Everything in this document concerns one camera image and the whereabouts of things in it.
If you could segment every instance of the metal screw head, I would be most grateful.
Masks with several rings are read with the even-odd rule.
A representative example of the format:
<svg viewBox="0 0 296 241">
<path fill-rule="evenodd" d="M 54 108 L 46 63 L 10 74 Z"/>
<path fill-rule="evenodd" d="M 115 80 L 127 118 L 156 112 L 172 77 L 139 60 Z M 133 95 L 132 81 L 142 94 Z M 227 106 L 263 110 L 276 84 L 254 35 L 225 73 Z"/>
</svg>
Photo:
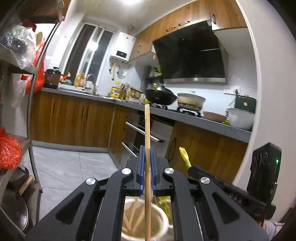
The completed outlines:
<svg viewBox="0 0 296 241">
<path fill-rule="evenodd" d="M 121 172 L 122 172 L 124 175 L 128 175 L 128 174 L 131 173 L 131 169 L 129 169 L 129 168 L 123 168 L 123 169 L 121 170 Z"/>
<path fill-rule="evenodd" d="M 166 174 L 173 174 L 174 171 L 175 171 L 175 170 L 174 170 L 173 168 L 171 168 L 171 167 L 168 167 L 168 168 L 165 169 L 165 173 L 166 173 Z"/>
<path fill-rule="evenodd" d="M 95 183 L 96 183 L 96 180 L 92 177 L 86 180 L 86 184 L 88 185 L 93 185 Z"/>
<path fill-rule="evenodd" d="M 208 177 L 202 177 L 200 179 L 201 183 L 203 184 L 209 184 L 210 183 L 210 179 Z"/>
</svg>

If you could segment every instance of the range hood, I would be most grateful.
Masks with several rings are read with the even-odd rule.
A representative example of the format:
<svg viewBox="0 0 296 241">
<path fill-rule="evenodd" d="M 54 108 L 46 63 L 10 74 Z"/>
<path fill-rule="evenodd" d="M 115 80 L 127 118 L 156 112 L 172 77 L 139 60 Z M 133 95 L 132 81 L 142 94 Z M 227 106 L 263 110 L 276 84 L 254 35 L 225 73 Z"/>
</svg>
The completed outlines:
<svg viewBox="0 0 296 241">
<path fill-rule="evenodd" d="M 207 21 L 153 42 L 166 82 L 226 83 L 227 53 Z"/>
</svg>

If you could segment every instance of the gray tile floor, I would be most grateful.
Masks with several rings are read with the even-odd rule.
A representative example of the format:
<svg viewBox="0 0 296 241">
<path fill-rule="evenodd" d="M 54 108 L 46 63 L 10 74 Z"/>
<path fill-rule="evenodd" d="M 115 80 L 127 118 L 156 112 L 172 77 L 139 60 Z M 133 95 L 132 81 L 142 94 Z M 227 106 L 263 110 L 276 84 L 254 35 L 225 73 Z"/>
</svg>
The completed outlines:
<svg viewBox="0 0 296 241">
<path fill-rule="evenodd" d="M 84 153 L 33 147 L 36 168 L 43 188 L 39 219 L 42 219 L 66 196 L 89 177 L 110 177 L 117 168 L 107 153 Z M 25 166 L 33 175 L 29 154 Z"/>
</svg>

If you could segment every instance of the black wok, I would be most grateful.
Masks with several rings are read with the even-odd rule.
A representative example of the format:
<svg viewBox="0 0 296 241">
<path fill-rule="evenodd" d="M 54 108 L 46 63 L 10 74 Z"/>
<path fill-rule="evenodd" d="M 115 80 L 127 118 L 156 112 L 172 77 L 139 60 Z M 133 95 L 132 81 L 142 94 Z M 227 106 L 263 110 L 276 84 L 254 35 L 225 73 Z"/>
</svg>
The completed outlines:
<svg viewBox="0 0 296 241">
<path fill-rule="evenodd" d="M 165 88 L 163 85 L 156 89 L 146 90 L 145 95 L 146 99 L 151 103 L 161 105 L 170 105 L 177 99 L 177 96 L 175 96 L 172 91 Z"/>
</svg>

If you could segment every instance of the dishwasher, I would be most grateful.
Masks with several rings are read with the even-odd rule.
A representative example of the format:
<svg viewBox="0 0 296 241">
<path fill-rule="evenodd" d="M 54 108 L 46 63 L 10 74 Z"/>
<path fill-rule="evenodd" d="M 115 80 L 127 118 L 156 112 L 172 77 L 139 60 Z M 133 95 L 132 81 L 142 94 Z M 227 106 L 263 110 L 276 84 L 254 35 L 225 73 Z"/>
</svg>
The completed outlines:
<svg viewBox="0 0 296 241">
<path fill-rule="evenodd" d="M 121 166 L 126 167 L 127 161 L 139 155 L 141 145 L 145 145 L 145 117 L 132 112 L 128 121 L 125 122 L 125 141 L 122 142 Z M 165 157 L 173 127 L 159 121 L 150 120 L 151 146 L 156 147 L 157 155 Z"/>
</svg>

